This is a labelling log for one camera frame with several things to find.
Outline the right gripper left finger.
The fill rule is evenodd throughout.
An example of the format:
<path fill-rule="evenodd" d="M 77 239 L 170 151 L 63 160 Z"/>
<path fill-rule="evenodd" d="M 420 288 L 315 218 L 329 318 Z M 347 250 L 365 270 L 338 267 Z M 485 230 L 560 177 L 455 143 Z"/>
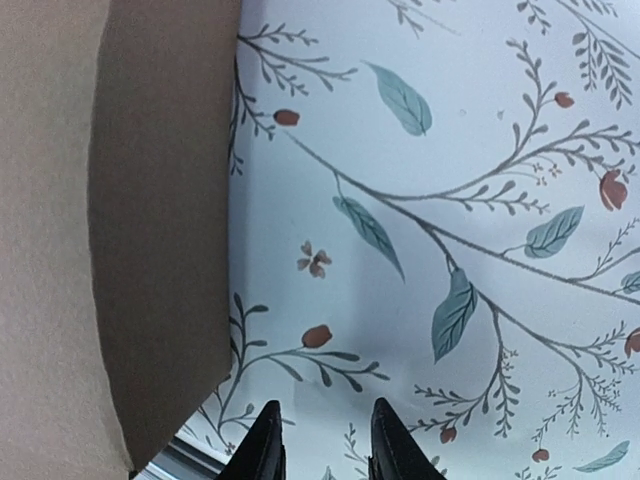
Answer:
<path fill-rule="evenodd" d="M 219 473 L 220 480 L 285 480 L 286 450 L 280 403 L 268 401 Z"/>

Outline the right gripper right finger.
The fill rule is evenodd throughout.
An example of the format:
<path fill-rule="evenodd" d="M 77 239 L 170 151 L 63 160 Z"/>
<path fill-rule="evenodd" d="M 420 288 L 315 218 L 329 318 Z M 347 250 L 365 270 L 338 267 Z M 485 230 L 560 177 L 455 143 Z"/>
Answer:
<path fill-rule="evenodd" d="M 370 480 L 445 480 L 383 397 L 374 403 L 370 440 Z"/>

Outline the brown cardboard box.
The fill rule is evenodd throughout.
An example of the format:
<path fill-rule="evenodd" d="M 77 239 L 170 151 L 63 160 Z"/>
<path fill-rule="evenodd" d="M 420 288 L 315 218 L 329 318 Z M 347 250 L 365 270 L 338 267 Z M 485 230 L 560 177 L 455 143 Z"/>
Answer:
<path fill-rule="evenodd" d="M 237 1 L 1 5 L 1 475 L 126 479 L 231 365 Z"/>

